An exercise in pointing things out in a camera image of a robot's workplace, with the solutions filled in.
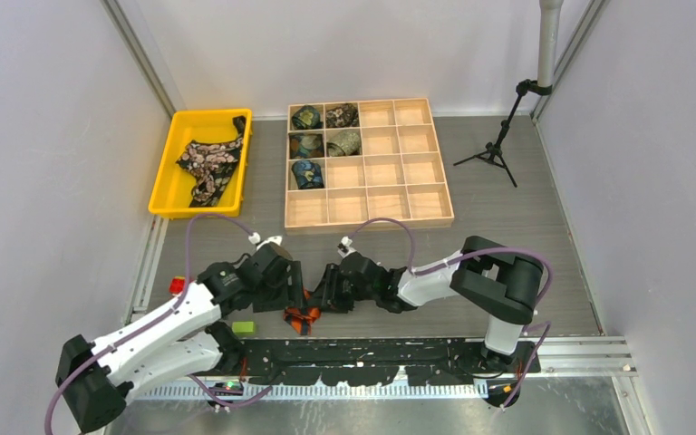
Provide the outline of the orange navy striped tie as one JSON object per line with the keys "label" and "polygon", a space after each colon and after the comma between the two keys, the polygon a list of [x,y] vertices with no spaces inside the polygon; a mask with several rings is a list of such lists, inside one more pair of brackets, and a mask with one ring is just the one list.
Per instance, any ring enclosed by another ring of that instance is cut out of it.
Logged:
{"label": "orange navy striped tie", "polygon": [[310,302],[312,294],[306,289],[303,292],[304,303],[299,307],[286,308],[283,318],[299,335],[307,336],[312,333],[313,323],[321,317],[322,311],[318,303]]}

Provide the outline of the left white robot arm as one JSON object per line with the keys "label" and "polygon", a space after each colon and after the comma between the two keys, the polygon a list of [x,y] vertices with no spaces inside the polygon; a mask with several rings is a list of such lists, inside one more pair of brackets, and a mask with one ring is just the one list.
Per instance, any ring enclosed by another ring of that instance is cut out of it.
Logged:
{"label": "left white robot arm", "polygon": [[211,264],[176,300],[141,319],[94,340],[77,334],[63,344],[45,432],[52,431],[59,401],[88,433],[164,382],[211,370],[234,373],[244,350],[224,318],[247,308],[284,310],[303,299],[302,266],[276,242],[261,244],[238,265]]}

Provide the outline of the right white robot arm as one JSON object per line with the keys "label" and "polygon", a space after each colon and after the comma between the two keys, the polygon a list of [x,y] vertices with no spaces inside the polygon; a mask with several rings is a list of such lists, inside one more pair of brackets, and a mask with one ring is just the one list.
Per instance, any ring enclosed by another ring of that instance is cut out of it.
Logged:
{"label": "right white robot arm", "polygon": [[330,264],[307,296],[310,307],[347,313],[359,301],[400,314],[429,302],[459,296],[488,314],[481,360],[503,372],[517,360],[520,336],[536,314],[553,279],[551,265],[537,253],[468,237],[462,248],[421,267],[385,268],[360,254],[345,238],[341,262]]}

